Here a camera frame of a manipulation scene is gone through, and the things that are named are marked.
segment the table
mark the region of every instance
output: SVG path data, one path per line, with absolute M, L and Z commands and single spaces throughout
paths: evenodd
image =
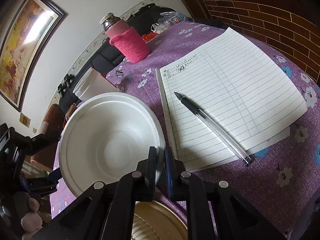
M 151 53 L 145 60 L 132 64 L 124 59 L 107 75 L 107 79 L 122 92 L 140 98 L 152 109 L 167 141 L 155 68 L 177 60 L 223 32 L 197 23 L 176 24 L 149 42 Z M 290 126 L 289 137 L 252 155 L 254 162 L 250 167 L 244 167 L 237 160 L 195 174 L 210 182 L 227 181 L 283 234 L 287 234 L 309 198 L 320 187 L 320 88 L 284 55 L 261 41 L 248 39 L 292 80 L 306 99 L 308 110 Z M 121 69 L 124 76 L 117 77 L 116 69 Z M 57 154 L 54 168 L 58 166 Z M 52 217 L 75 199 L 63 179 L 57 190 L 50 196 Z M 172 203 L 163 195 L 156 195 L 158 200 L 186 220 L 185 203 Z

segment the styrofoam cup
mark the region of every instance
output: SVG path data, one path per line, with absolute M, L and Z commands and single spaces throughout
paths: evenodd
M 107 92 L 119 92 L 119 89 L 92 67 L 87 70 L 73 90 L 73 93 L 82 101 Z

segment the picture frame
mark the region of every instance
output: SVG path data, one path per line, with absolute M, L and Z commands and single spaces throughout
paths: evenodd
M 20 113 L 20 123 L 22 123 L 24 126 L 28 127 L 30 126 L 31 119 L 26 117 L 23 113 Z
M 36 62 L 65 15 L 50 0 L 24 0 L 11 21 L 0 49 L 0 94 L 19 112 Z

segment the lined paper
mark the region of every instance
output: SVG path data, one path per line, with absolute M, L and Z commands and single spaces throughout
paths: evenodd
M 177 156 L 187 170 L 233 156 L 183 104 L 193 100 L 248 150 L 296 121 L 307 105 L 286 74 L 257 46 L 228 28 L 160 69 Z
M 280 133 L 276 134 L 275 136 L 271 137 L 270 139 L 250 148 L 249 150 L 246 150 L 246 152 L 248 155 L 254 154 L 254 153 L 261 151 L 261 150 L 263 150 L 263 149 L 265 149 L 265 148 L 267 148 L 267 147 L 269 147 L 269 146 L 271 146 L 271 145 L 273 145 L 273 144 L 275 144 L 275 143 L 277 143 L 277 142 L 279 142 L 289 136 L 290 136 L 290 127 L 287 127 L 286 129 L 282 130 Z M 199 171 L 199 170 L 203 170 L 203 169 L 208 169 L 208 168 L 216 167 L 216 166 L 223 165 L 226 163 L 230 163 L 235 160 L 238 160 L 238 157 L 233 155 L 227 159 L 213 163 L 209 166 L 196 168 L 196 169 L 193 169 L 190 171 Z
M 158 81 L 158 85 L 159 85 L 162 109 L 163 109 L 163 113 L 164 113 L 164 122 L 165 122 L 165 127 L 167 129 L 169 146 L 171 147 L 173 157 L 175 159 L 178 159 L 176 143 L 174 140 L 171 118 L 170 118 L 169 109 L 168 109 L 168 103 L 167 103 L 167 99 L 165 97 L 165 91 L 164 91 L 164 87 L 163 87 L 163 83 L 162 83 L 161 74 L 160 74 L 159 69 L 156 69 L 156 77 L 157 77 L 157 81 Z

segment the silver bottle lid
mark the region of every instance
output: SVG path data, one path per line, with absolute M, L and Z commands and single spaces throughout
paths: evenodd
M 108 13 L 105 17 L 103 17 L 100 21 L 100 24 L 103 25 L 103 29 L 107 31 L 114 24 L 116 24 L 121 19 L 117 16 L 114 16 L 113 13 Z

